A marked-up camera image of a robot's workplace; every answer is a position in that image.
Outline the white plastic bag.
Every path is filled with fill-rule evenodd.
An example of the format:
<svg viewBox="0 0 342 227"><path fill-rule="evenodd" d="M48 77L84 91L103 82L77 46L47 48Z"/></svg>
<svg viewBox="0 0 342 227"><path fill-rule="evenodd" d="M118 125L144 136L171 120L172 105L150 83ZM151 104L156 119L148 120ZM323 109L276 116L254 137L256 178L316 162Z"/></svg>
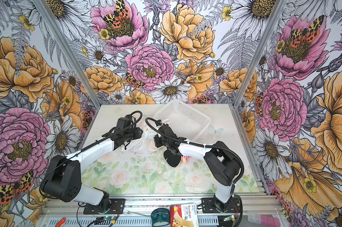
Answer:
<svg viewBox="0 0 342 227"><path fill-rule="evenodd" d="M163 147L156 147L154 137L157 133L145 123L145 120L142 120L137 126L143 131L142 136L140 139L131 141L127 150L138 154L151 154L164 150Z"/></svg>

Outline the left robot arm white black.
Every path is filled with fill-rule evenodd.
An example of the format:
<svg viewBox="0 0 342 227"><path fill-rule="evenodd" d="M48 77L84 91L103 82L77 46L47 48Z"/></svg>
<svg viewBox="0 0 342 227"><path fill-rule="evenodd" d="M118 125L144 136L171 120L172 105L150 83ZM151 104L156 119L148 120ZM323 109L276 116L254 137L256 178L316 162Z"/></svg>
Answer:
<svg viewBox="0 0 342 227"><path fill-rule="evenodd" d="M140 121L128 114L117 121L117 125L102 135L99 140L72 154L51 158L48 170L40 184L40 192L63 202L76 201L92 205L99 213L110 209L109 193L82 183L82 171L100 157L130 144L142 137Z"/></svg>

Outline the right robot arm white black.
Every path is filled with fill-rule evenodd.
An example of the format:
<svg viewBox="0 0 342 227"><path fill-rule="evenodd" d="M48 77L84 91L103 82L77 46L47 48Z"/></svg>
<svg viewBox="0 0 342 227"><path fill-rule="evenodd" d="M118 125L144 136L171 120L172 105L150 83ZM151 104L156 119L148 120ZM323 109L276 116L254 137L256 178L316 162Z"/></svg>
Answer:
<svg viewBox="0 0 342 227"><path fill-rule="evenodd" d="M221 213L226 212L233 198L235 185L244 174L242 159L223 142L215 144L199 144L183 137L177 137L168 124L159 129L151 128L157 135L154 137L156 147L166 147L164 158L169 166L177 167L182 157L204 160L212 176L218 182L214 195L214 207Z"/></svg>

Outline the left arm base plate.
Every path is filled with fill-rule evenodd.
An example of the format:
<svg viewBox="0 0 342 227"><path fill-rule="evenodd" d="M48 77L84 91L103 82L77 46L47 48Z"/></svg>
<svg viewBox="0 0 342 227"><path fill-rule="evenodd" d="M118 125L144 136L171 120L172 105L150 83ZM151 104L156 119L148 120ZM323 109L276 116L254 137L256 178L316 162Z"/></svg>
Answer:
<svg viewBox="0 0 342 227"><path fill-rule="evenodd" d="M125 207L125 199L109 198L108 201L99 205L86 204L83 213L85 215L95 214L122 214Z"/></svg>

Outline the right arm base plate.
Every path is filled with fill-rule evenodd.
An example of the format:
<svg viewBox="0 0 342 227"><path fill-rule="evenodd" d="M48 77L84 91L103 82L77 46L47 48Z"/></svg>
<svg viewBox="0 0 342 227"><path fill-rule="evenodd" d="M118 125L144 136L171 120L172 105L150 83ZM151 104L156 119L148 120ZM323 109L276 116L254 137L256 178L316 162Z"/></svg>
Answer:
<svg viewBox="0 0 342 227"><path fill-rule="evenodd" d="M200 208L203 213L240 213L243 209L242 200L237 195L231 197L226 203L216 197L202 198Z"/></svg>

